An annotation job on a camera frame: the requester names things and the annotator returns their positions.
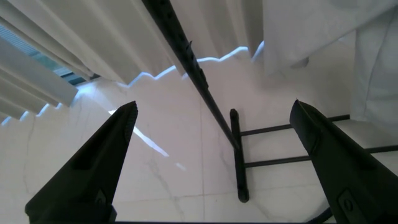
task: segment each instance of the horizontal bar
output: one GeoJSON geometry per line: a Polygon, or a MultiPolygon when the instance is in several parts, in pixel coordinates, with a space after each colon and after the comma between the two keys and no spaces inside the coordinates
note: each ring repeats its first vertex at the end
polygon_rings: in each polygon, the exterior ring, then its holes
{"type": "MultiPolygon", "coordinates": [[[[394,152],[398,151],[397,146],[382,146],[382,147],[374,147],[366,149],[369,153],[380,153],[380,152],[394,152]]],[[[244,164],[245,168],[252,168],[252,167],[259,167],[259,166],[269,166],[269,165],[276,165],[276,164],[286,164],[291,162],[303,162],[303,161],[310,161],[311,158],[309,156],[297,156],[291,158],[284,158],[284,159],[273,159],[269,161],[258,161],[258,162],[247,162],[244,164]]]]}
{"type": "MultiPolygon", "coordinates": [[[[334,117],[329,118],[329,120],[331,122],[344,121],[344,120],[348,120],[348,119],[349,119],[349,114],[334,116],[334,117]]],[[[274,126],[274,127],[269,127],[269,128],[260,128],[260,129],[250,130],[250,131],[241,131],[241,136],[267,133],[267,132],[271,132],[271,131],[280,131],[280,130],[285,130],[285,129],[290,129],[290,128],[292,128],[292,126],[290,124],[284,124],[284,125],[274,126]]]]}

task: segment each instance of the marble floor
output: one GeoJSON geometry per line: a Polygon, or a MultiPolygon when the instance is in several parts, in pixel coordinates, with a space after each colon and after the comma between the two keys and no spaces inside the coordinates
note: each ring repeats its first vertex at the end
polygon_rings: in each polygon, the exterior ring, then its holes
{"type": "MultiPolygon", "coordinates": [[[[261,56],[243,49],[201,62],[214,99],[241,129],[287,124],[294,100],[327,116],[349,113],[353,49],[342,43],[316,52],[306,68],[262,75],[261,56]]],[[[114,207],[117,220],[185,222],[304,222],[328,204],[311,162],[247,170],[251,199],[236,193],[233,150],[189,78],[176,70],[141,76],[131,85],[98,79],[79,86],[71,107],[0,126],[0,220],[28,223],[26,202],[63,166],[117,107],[135,100],[136,129],[114,207]]],[[[363,147],[397,144],[369,123],[337,125],[363,147]]],[[[247,162],[306,155],[293,130],[245,137],[247,162]]],[[[375,157],[398,173],[398,152],[375,157]]]]}

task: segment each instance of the black cable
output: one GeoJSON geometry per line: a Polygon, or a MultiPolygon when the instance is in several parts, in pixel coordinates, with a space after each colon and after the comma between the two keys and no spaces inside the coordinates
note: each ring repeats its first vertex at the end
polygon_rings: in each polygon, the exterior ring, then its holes
{"type": "Polygon", "coordinates": [[[310,221],[306,222],[308,224],[322,224],[323,222],[327,221],[333,214],[331,212],[330,207],[319,214],[317,217],[311,219],[310,221]]]}

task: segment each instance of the metal stand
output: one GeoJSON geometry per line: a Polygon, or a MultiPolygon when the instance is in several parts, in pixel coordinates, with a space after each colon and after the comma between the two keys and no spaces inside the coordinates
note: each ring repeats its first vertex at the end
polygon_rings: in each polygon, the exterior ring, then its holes
{"type": "MultiPolygon", "coordinates": [[[[170,1],[142,0],[142,2],[144,3],[146,9],[152,16],[160,31],[163,33],[165,39],[174,51],[174,54],[177,56],[183,68],[192,80],[194,86],[198,90],[200,96],[205,101],[207,107],[213,114],[214,118],[216,119],[217,123],[223,130],[225,136],[228,138],[228,141],[231,143],[234,149],[238,198],[241,202],[244,203],[249,200],[248,182],[246,180],[246,168],[310,160],[308,156],[300,156],[286,159],[276,159],[271,161],[245,163],[241,142],[242,136],[289,129],[292,128],[291,125],[286,124],[271,128],[241,132],[239,127],[238,112],[235,109],[232,109],[229,114],[231,119],[231,131],[223,115],[221,114],[220,109],[218,108],[216,102],[214,101],[211,93],[208,90],[208,84],[206,82],[205,74],[200,68],[196,60],[195,54],[192,52],[191,43],[187,40],[170,1]]],[[[331,119],[332,121],[342,121],[349,119],[349,115],[337,116],[329,119],[331,119]]],[[[369,150],[371,152],[398,151],[398,146],[377,147],[369,150]]]]}

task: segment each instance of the floor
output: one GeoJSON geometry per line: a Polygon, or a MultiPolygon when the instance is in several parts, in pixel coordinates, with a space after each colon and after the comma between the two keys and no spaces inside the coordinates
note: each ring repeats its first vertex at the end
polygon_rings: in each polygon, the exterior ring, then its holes
{"type": "MultiPolygon", "coordinates": [[[[229,122],[236,108],[241,129],[287,124],[296,98],[327,116],[349,113],[353,49],[341,43],[315,53],[306,68],[262,75],[242,50],[201,63],[210,91],[229,122]]],[[[117,107],[136,100],[139,116],[113,205],[117,220],[176,222],[304,222],[327,208],[311,162],[247,170],[251,199],[236,193],[233,150],[193,87],[177,71],[143,76],[129,86],[101,78],[79,86],[70,108],[0,126],[0,219],[27,223],[26,202],[117,107]]],[[[397,144],[377,127],[337,125],[363,147],[397,144]]],[[[293,130],[243,139],[247,162],[306,155],[293,130]]],[[[398,152],[375,157],[398,173],[398,152]]]]}

